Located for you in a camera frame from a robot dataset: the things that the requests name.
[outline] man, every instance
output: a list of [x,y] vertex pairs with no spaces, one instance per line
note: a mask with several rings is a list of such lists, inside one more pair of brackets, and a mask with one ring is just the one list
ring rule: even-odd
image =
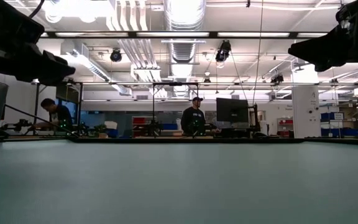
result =
[[[70,111],[66,106],[56,105],[53,99],[46,98],[41,102],[41,107],[49,112],[49,121],[55,125],[66,125],[70,129],[73,125]],[[53,128],[49,123],[42,122],[34,125],[35,128]]]
[[184,110],[180,125],[185,135],[192,136],[195,132],[204,129],[204,113],[199,109],[202,98],[194,97],[193,106]]

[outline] cable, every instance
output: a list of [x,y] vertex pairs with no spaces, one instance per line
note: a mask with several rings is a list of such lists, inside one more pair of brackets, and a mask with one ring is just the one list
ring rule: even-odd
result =
[[26,113],[26,112],[24,112],[24,111],[21,111],[21,110],[19,110],[19,109],[16,109],[16,108],[14,108],[13,106],[9,106],[9,105],[7,105],[7,104],[5,104],[5,106],[6,106],[7,108],[10,108],[10,109],[14,110],[14,111],[20,112],[20,113],[25,114],[25,115],[27,115],[27,116],[30,116],[30,117],[33,117],[33,118],[37,118],[37,119],[39,119],[39,120],[41,120],[41,121],[43,121],[43,122],[46,122],[46,123],[48,123],[48,124],[51,124],[52,126],[54,126],[54,127],[56,127],[56,128],[60,128],[60,129],[64,130],[65,132],[74,135],[74,136],[77,137],[77,138],[80,137],[80,136],[77,135],[76,133],[73,133],[73,132],[71,132],[71,131],[69,131],[69,130],[67,130],[67,129],[65,129],[65,128],[62,128],[62,127],[60,127],[60,126],[58,126],[58,125],[56,125],[56,124],[53,124],[53,123],[51,123],[51,122],[49,122],[49,121],[47,121],[47,120],[45,120],[45,119],[42,119],[42,118],[38,117],[38,116],[34,116],[34,115],[32,115],[32,114]]
[[241,77],[240,77],[239,71],[237,70],[237,65],[236,65],[236,61],[234,60],[233,52],[230,51],[230,53],[231,53],[231,57],[233,58],[234,68],[236,69],[237,77],[239,78],[242,92],[243,92],[246,100],[248,100],[247,95],[246,95],[246,91],[244,90],[244,87],[242,86]]
[[255,86],[254,86],[254,96],[252,97],[252,105],[255,102],[255,93],[256,93],[256,83],[258,82],[258,72],[259,72],[259,60],[260,60],[260,45],[262,43],[262,24],[264,18],[264,0],[262,0],[262,11],[260,12],[260,33],[259,33],[259,49],[258,49],[258,58],[257,58],[257,65],[256,65],[256,77],[255,77]]
[[37,13],[41,10],[42,5],[44,4],[45,0],[41,0],[40,4],[34,9],[34,11],[31,12],[31,14],[29,15],[30,18],[33,18],[35,15],[37,15]]
[[[219,41],[219,45],[216,47],[216,50],[215,50],[215,52],[214,52],[213,55],[216,55],[216,52],[217,52],[218,49],[221,47],[221,45],[222,45],[222,41]],[[208,66],[206,67],[206,70],[205,70],[205,71],[208,71],[209,66],[211,65],[212,60],[213,60],[213,58],[211,58],[211,60],[209,61],[209,64],[208,64]]]

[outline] silver duct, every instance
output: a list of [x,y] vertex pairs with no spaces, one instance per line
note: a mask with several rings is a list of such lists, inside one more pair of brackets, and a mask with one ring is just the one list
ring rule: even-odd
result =
[[[201,30],[205,9],[206,0],[164,0],[167,30],[190,32]],[[196,53],[196,44],[170,44],[170,53],[173,63],[192,62]],[[191,65],[172,65],[172,68],[174,66],[188,67],[183,70],[172,69],[174,76],[182,78],[189,76],[193,68]]]

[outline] light blue table surface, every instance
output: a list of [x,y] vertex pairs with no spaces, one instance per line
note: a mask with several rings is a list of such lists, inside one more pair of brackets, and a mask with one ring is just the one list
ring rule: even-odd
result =
[[0,143],[0,223],[358,223],[358,146]]

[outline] baseball cap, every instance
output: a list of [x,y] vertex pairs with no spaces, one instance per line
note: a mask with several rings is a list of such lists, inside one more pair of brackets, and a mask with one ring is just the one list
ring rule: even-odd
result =
[[203,99],[202,99],[202,98],[200,98],[200,97],[194,97],[194,98],[193,98],[193,101],[196,101],[196,100],[198,100],[198,101],[202,101]]

